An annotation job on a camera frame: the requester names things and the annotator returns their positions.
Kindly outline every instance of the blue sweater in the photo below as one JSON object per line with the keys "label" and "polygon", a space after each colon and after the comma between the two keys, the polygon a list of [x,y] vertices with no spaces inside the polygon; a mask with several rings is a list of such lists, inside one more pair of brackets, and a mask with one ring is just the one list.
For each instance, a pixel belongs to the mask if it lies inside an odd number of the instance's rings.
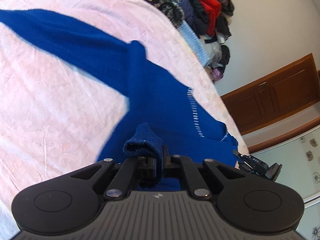
{"label": "blue sweater", "polygon": [[[141,142],[143,137],[137,128],[144,124],[146,143],[154,144],[146,134],[154,133],[152,138],[157,139],[153,154],[158,159],[157,148],[164,143],[171,155],[186,155],[200,163],[213,158],[235,165],[232,150],[238,143],[228,134],[226,125],[194,100],[191,88],[147,60],[138,41],[127,44],[77,19],[41,9],[0,10],[0,21],[34,46],[83,69],[129,98],[129,112],[98,160],[109,157],[120,163],[127,154],[134,155],[126,142],[132,138]],[[172,186],[166,185],[165,189],[178,187]]]}

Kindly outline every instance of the sweater sleeve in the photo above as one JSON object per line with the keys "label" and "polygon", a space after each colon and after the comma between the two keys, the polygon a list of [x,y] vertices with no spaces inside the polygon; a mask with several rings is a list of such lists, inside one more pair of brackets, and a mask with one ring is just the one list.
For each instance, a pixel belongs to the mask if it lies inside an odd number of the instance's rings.
{"label": "sweater sleeve", "polygon": [[34,46],[128,96],[127,43],[75,18],[41,9],[0,10],[0,21]]}

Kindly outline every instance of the metal pin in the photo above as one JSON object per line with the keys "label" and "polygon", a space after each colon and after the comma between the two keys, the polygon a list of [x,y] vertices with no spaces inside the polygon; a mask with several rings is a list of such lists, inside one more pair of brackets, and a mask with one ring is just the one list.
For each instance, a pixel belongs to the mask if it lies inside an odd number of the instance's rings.
{"label": "metal pin", "polygon": [[116,188],[109,189],[109,190],[106,192],[106,195],[107,195],[108,197],[119,197],[119,196],[121,196],[121,194],[122,194],[121,190],[116,189]]}
{"label": "metal pin", "polygon": [[207,197],[210,194],[210,191],[205,188],[198,188],[194,191],[194,194],[198,197]]}

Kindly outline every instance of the cabinet door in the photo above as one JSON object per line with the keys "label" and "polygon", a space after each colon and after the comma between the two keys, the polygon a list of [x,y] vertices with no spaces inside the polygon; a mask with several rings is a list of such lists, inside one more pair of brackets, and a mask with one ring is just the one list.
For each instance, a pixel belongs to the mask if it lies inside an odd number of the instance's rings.
{"label": "cabinet door", "polygon": [[241,134],[295,114],[319,101],[312,54],[221,98]]}
{"label": "cabinet door", "polygon": [[318,76],[312,57],[304,57],[267,82],[280,115],[300,109],[319,98]]}

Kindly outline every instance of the pink bedsheet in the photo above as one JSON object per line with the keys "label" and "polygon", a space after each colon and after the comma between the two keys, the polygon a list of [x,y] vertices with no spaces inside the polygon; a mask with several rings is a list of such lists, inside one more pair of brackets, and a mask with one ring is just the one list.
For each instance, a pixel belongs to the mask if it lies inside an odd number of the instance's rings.
{"label": "pink bedsheet", "polygon": [[[217,91],[170,21],[143,0],[0,0],[44,8],[121,40],[141,41],[152,62],[194,88],[196,100],[248,149]],[[0,239],[17,231],[11,202],[22,189],[93,163],[127,111],[126,98],[22,41],[0,24]]]}

